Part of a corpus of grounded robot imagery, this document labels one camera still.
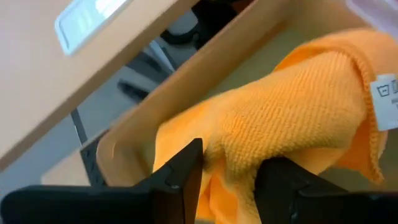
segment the wooden board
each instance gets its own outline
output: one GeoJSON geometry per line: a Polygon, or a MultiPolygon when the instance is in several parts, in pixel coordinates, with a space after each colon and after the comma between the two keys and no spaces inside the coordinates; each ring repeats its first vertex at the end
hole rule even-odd
{"type": "Polygon", "coordinates": [[[70,0],[0,1],[0,171],[198,0],[133,0],[72,57],[54,31],[70,0]]]}

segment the microfiber towel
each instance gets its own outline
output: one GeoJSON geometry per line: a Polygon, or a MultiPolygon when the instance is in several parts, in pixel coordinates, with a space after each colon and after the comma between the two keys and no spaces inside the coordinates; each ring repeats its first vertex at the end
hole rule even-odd
{"type": "Polygon", "coordinates": [[[369,84],[398,73],[387,34],[354,29],[293,50],[264,78],[203,101],[162,124],[157,170],[202,138],[205,166],[197,218],[260,223],[254,181],[264,159],[285,156],[319,174],[336,165],[375,183],[387,133],[377,129],[369,84]]]}

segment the orange microfiber cloth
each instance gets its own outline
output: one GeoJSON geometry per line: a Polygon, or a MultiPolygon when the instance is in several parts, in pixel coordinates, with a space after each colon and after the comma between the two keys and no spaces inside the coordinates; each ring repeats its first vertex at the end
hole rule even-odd
{"type": "Polygon", "coordinates": [[[212,97],[158,130],[154,170],[202,138],[197,217],[260,223],[254,181],[264,159],[286,156],[314,174],[333,164],[376,183],[386,132],[377,130],[369,84],[398,73],[398,46],[356,29],[297,47],[268,76],[212,97]]]}

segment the black metal leg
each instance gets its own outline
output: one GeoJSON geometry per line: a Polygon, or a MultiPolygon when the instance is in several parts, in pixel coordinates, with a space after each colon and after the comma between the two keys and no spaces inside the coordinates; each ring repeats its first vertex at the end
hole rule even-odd
{"type": "Polygon", "coordinates": [[[87,141],[87,135],[77,108],[70,113],[70,116],[72,117],[73,124],[75,125],[80,144],[83,144],[87,141]]]}

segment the care label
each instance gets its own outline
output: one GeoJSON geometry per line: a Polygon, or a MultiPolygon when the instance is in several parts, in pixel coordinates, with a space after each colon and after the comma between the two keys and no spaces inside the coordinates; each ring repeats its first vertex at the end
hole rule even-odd
{"type": "Polygon", "coordinates": [[[370,87],[378,129],[385,131],[398,128],[398,86],[395,74],[379,75],[370,87]]]}

